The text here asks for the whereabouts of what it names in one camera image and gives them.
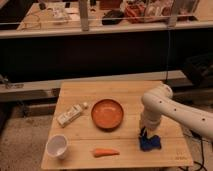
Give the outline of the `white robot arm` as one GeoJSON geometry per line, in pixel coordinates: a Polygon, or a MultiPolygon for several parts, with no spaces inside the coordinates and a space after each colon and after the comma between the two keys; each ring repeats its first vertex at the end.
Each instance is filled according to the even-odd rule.
{"type": "Polygon", "coordinates": [[[172,97],[173,91],[166,84],[146,91],[141,98],[141,126],[154,131],[164,115],[213,141],[213,113],[183,105],[172,97]]]}

